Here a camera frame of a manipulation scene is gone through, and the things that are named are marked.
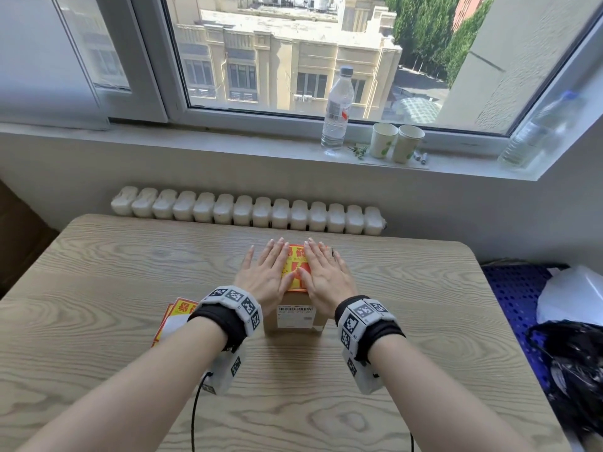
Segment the person's right hand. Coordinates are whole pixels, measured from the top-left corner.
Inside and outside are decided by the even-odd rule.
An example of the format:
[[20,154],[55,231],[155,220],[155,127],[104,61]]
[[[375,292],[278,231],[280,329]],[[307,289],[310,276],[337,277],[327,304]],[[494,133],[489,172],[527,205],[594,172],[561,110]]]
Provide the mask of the person's right hand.
[[[329,248],[323,242],[316,243],[320,244],[323,254],[327,257],[328,267],[311,271],[315,294],[308,295],[319,312],[326,315],[328,319],[334,319],[337,307],[348,298],[357,296],[359,292],[350,269],[348,268],[348,276],[344,276],[335,265],[331,256],[333,248]],[[303,246],[308,262],[308,240]]]

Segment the person's left hand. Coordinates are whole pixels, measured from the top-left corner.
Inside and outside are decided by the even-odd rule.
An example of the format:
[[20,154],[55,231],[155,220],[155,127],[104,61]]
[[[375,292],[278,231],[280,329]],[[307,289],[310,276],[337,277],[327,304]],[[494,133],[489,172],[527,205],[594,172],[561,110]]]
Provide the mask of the person's left hand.
[[[261,306],[263,317],[271,314],[281,303],[282,297],[282,273],[272,273],[268,269],[269,242],[253,259],[252,266],[254,274],[250,278],[238,278],[237,275],[233,285],[245,290],[252,295]],[[288,257],[290,244],[284,241],[284,264]]]

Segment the orange yellow sticker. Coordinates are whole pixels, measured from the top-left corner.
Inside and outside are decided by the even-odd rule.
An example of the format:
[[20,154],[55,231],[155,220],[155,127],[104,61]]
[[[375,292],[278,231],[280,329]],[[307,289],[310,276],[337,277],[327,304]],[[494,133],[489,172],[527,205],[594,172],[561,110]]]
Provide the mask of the orange yellow sticker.
[[288,257],[283,265],[282,278],[287,277],[289,273],[294,273],[296,276],[291,281],[287,293],[307,293],[306,284],[297,273],[298,269],[303,269],[305,272],[311,273],[311,267],[305,256],[304,246],[291,244],[288,251]]

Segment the brown cardboard box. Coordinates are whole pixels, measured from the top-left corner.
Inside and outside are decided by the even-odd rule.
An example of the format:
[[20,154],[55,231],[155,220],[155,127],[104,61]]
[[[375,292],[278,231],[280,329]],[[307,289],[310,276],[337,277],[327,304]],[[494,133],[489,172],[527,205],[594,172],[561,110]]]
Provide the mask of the brown cardboard box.
[[[312,304],[308,293],[292,293],[292,294],[285,295],[285,296],[283,296],[283,299],[278,306],[280,306],[280,305],[311,305],[311,306],[315,307]],[[315,307],[315,309],[316,309],[315,320],[313,323],[313,328],[311,328],[310,330],[293,330],[293,329],[279,330],[279,329],[277,329],[277,317],[276,317],[277,309],[275,309],[273,312],[271,312],[271,314],[265,316],[264,322],[263,322],[264,331],[266,334],[289,333],[289,332],[291,332],[291,333],[322,333],[322,331],[324,330],[324,327],[326,326],[326,324],[328,322],[328,317],[326,315],[322,314],[321,312],[319,312],[316,307]]]

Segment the person's right forearm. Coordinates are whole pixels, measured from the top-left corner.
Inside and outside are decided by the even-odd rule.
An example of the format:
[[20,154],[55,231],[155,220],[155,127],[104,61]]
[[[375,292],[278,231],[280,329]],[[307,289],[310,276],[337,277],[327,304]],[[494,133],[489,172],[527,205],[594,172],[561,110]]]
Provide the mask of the person's right forearm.
[[506,421],[399,334],[368,358],[421,452],[535,452]]

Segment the person's left forearm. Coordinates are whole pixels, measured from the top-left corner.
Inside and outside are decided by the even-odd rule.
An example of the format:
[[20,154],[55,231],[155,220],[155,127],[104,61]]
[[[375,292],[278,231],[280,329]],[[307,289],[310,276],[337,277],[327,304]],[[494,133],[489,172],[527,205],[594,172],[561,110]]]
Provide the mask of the person's left forearm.
[[195,318],[72,404],[16,452],[154,452],[227,336]]

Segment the white shipping label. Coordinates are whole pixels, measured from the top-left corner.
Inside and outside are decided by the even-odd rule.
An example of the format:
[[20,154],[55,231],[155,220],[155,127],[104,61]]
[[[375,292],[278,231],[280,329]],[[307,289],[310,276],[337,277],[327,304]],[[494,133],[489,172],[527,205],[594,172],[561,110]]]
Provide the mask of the white shipping label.
[[280,305],[276,310],[277,329],[310,330],[316,309],[311,305]]

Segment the stack of red yellow stickers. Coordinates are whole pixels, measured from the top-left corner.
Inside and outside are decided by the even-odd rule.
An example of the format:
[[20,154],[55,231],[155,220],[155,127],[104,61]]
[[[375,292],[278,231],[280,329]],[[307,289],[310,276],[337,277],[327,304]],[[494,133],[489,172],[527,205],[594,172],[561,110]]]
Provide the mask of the stack of red yellow stickers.
[[161,341],[164,341],[181,326],[185,325],[197,305],[198,302],[181,297],[177,298],[174,303],[169,303],[151,347],[153,348]]

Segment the white paper cup green print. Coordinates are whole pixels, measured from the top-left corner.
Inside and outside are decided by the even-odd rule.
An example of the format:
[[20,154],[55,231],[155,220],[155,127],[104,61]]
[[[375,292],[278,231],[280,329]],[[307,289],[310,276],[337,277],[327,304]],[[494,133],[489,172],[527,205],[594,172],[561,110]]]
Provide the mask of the white paper cup green print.
[[384,159],[389,149],[396,144],[398,128],[391,123],[378,122],[373,125],[368,154],[374,159]]
[[399,126],[396,145],[391,154],[392,161],[398,164],[406,164],[413,157],[414,152],[424,137],[424,130],[417,126]]

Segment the clear water bottle red label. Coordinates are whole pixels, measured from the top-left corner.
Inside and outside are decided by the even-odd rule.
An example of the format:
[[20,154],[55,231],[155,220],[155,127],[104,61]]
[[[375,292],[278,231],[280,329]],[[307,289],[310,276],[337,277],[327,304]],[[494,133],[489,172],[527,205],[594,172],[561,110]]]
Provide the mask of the clear water bottle red label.
[[342,66],[336,82],[329,91],[321,134],[321,147],[328,155],[333,155],[343,146],[350,108],[355,99],[352,75],[353,67]]

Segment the blue perforated plastic crate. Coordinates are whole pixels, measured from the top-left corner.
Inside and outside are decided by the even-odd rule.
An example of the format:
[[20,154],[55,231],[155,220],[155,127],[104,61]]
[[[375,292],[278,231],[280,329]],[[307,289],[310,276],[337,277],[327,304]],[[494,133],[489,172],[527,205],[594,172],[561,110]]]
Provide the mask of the blue perforated plastic crate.
[[482,265],[481,269],[542,390],[550,388],[549,359],[526,338],[537,324],[537,304],[547,281],[566,265],[515,263]]

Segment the beige building outside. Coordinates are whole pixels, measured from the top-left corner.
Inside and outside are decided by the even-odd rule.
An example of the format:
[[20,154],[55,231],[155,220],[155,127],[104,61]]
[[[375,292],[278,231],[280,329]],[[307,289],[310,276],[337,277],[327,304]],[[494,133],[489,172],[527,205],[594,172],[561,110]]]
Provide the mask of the beige building outside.
[[402,47],[386,0],[165,0],[190,106],[324,117],[353,69],[353,121],[391,107]]

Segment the brown wooden furniture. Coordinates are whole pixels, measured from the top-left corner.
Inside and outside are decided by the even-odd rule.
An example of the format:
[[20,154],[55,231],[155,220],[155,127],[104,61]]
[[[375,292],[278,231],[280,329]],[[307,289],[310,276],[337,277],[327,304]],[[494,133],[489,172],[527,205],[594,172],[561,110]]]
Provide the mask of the brown wooden furniture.
[[0,299],[58,234],[0,181]]

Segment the clear plastic bottle blue cap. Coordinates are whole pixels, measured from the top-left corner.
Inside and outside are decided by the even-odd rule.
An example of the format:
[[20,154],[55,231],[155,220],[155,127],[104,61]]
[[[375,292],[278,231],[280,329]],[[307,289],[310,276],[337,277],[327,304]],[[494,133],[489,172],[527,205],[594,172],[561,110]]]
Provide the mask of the clear plastic bottle blue cap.
[[542,107],[509,139],[497,161],[504,167],[525,169],[571,128],[581,106],[581,95],[567,90]]

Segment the green trees outside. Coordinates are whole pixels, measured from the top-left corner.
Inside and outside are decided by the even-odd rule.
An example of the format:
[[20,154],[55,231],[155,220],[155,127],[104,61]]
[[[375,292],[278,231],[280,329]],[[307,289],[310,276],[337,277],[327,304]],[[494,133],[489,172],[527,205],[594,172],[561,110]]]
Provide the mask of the green trees outside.
[[401,65],[454,84],[494,0],[385,0]]

